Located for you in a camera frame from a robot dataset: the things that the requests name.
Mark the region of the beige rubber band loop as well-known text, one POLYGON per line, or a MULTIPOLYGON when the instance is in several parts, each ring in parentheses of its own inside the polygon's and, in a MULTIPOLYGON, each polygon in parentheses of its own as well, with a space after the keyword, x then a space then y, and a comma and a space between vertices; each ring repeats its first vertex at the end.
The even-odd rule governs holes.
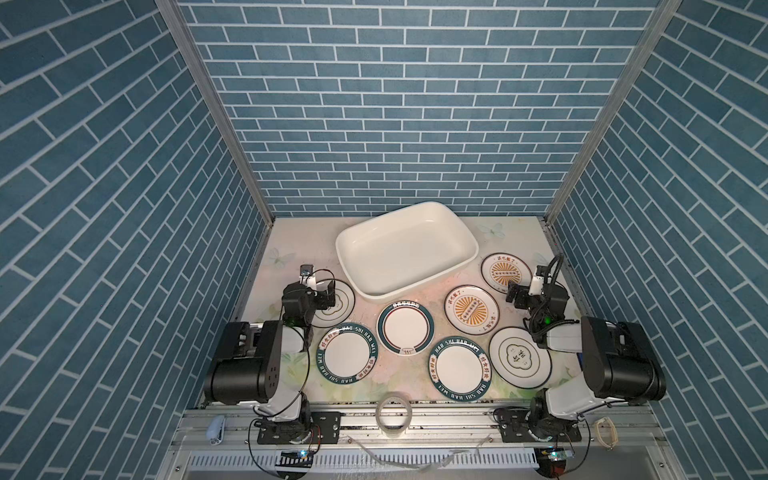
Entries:
POLYGON ((602 417, 594 423, 596 441, 605 449, 613 450, 619 444, 615 423, 609 417, 602 417))

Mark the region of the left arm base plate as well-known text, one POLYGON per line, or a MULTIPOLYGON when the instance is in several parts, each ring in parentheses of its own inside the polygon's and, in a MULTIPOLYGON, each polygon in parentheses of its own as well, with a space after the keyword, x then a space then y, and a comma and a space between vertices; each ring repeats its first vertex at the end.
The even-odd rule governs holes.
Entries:
POLYGON ((337 444, 342 414, 338 411, 304 412, 297 419, 275 422, 260 420, 257 425, 258 445, 304 443, 337 444))

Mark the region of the green rimmed plate left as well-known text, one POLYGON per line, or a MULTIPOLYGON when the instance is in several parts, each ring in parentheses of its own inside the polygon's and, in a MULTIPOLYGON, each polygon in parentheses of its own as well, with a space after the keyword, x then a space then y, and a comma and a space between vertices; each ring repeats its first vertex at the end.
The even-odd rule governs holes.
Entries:
POLYGON ((357 323, 331 328, 320 340, 316 365, 331 383, 349 385, 363 380, 374 369, 379 354, 370 329, 357 323))

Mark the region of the green red rimmed plate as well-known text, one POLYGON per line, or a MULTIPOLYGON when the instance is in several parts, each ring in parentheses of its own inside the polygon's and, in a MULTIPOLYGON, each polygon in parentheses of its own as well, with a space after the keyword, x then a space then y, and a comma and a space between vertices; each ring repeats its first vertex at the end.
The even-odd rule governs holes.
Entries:
POLYGON ((413 356, 433 341, 435 322, 420 303, 400 300, 386 306, 378 316, 377 334, 382 345, 399 356, 413 356))

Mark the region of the grey plastic device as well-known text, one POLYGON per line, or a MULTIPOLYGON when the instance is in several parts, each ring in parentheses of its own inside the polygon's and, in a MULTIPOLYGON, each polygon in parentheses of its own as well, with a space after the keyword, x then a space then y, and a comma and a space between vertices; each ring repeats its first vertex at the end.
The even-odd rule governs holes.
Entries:
POLYGON ((217 415, 214 417, 206 430, 206 440, 212 446, 220 445, 223 442, 224 432, 226 428, 226 417, 224 415, 217 415))

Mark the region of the clear tape roll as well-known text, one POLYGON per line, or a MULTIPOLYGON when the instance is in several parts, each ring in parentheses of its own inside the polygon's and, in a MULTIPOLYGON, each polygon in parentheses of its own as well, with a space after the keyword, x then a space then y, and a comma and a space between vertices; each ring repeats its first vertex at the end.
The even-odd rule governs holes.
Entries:
POLYGON ((409 399, 399 393, 390 393, 380 400, 375 410, 379 430, 390 438, 397 438, 410 428, 413 418, 409 399))

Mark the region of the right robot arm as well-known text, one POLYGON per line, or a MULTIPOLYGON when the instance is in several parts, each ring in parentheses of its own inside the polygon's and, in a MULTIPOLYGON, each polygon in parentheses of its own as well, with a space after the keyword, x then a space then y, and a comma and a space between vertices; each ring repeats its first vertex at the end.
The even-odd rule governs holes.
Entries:
POLYGON ((511 282, 506 294, 507 302, 528 313, 523 325, 535 346, 581 358, 580 374, 544 389, 530 403, 527 428, 542 441, 568 432, 591 411, 658 401, 667 391, 659 360, 640 325, 591 316, 568 319, 568 299, 557 283, 511 282))

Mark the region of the green rimmed plate right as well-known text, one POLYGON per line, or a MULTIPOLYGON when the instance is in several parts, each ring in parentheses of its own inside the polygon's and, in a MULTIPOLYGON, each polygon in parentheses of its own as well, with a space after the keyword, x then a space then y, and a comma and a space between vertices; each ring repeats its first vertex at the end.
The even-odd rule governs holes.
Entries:
POLYGON ((481 399, 492 383, 488 355, 477 343, 460 336, 443 338, 433 346, 428 373, 435 389, 456 402, 481 399))

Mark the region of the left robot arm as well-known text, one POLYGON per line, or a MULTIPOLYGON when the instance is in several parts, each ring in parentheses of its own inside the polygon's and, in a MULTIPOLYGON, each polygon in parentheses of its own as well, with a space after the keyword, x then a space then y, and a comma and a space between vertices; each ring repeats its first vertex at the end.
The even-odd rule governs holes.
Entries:
POLYGON ((205 400, 250 405, 260 420, 278 427, 309 428, 311 413, 303 389, 290 389, 280 381, 284 335, 298 339, 298 351, 309 354, 312 320, 318 310, 335 305, 335 287, 333 279, 320 286, 294 282, 283 290, 277 319, 261 325, 227 323, 205 376, 205 400))

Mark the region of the white cloud-pattern plate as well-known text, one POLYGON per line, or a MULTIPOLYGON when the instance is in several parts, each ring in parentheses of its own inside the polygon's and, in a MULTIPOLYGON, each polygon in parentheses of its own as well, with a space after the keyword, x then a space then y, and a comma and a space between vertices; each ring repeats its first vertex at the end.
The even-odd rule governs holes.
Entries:
POLYGON ((539 389, 552 375, 550 352, 540 348, 529 332, 520 327, 498 330, 491 338, 489 355, 495 371, 520 389, 539 389))
POLYGON ((346 321, 352 314, 356 298, 352 287, 341 279, 335 280, 334 305, 325 309, 317 309, 312 319, 312 326, 330 328, 346 321))

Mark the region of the floral table mat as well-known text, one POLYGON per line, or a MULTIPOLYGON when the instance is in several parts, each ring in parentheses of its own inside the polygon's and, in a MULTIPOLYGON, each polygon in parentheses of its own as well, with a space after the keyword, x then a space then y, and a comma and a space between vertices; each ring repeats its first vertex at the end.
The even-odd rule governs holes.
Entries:
POLYGON ((284 218, 276 222, 242 317, 276 320, 284 288, 312 266, 335 303, 311 319, 310 349, 294 328, 283 336, 280 381, 312 403, 375 402, 389 393, 415 401, 506 401, 565 384, 580 374, 573 353, 541 349, 529 338, 527 312, 508 303, 502 286, 528 284, 552 258, 531 217, 465 220, 474 243, 431 227, 400 235, 391 256, 365 256, 365 273, 392 291, 359 292, 336 251, 351 218, 284 218))

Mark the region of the orange sunburst plate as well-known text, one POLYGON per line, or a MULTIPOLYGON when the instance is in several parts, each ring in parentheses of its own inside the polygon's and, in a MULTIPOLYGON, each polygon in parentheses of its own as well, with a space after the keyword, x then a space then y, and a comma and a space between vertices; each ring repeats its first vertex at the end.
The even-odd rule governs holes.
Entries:
POLYGON ((480 269, 485 283, 502 294, 508 292, 511 283, 529 286, 533 276, 530 267, 522 259, 504 252, 485 257, 480 269))
POLYGON ((474 285, 452 289, 445 298, 444 311, 456 329, 471 336, 491 332, 500 320, 497 301, 486 290, 474 285))

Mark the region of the white plastic bin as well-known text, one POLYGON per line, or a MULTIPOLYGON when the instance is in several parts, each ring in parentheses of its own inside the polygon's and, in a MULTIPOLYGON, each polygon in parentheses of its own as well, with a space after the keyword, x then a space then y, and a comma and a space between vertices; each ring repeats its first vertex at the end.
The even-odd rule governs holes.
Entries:
POLYGON ((353 289, 373 303, 405 297, 470 264, 479 243, 447 206, 422 202, 343 230, 336 253, 353 289))

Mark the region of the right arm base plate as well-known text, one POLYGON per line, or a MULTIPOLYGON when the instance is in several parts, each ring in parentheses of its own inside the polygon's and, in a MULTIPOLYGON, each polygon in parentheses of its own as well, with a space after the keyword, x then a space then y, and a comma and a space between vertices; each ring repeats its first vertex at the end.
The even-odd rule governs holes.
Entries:
POLYGON ((582 435, 574 420, 553 417, 543 410, 501 407, 493 411, 504 443, 579 442, 582 435))

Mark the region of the aluminium rail frame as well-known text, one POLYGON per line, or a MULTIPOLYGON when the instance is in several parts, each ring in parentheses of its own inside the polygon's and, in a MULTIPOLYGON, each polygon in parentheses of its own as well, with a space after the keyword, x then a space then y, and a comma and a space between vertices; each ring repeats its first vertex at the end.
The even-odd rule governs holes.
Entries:
POLYGON ((647 407, 615 407, 588 415, 579 425, 582 440, 554 443, 504 443, 492 417, 501 403, 417 403, 410 428, 390 438, 377 427, 376 405, 319 405, 315 411, 342 414, 337 444, 314 444, 306 459, 297 458, 300 445, 258 445, 252 414, 230 407, 187 411, 160 467, 160 479, 541 479, 551 466, 549 452, 565 458, 566 479, 681 479, 684 474, 656 418, 647 407), (206 430, 217 415, 226 417, 223 442, 212 446, 206 430), (619 444, 603 448, 594 423, 609 417, 619 444), (416 471, 378 465, 356 439, 381 456, 398 450, 420 453, 473 449, 486 436, 480 454, 464 454, 445 468, 416 471))

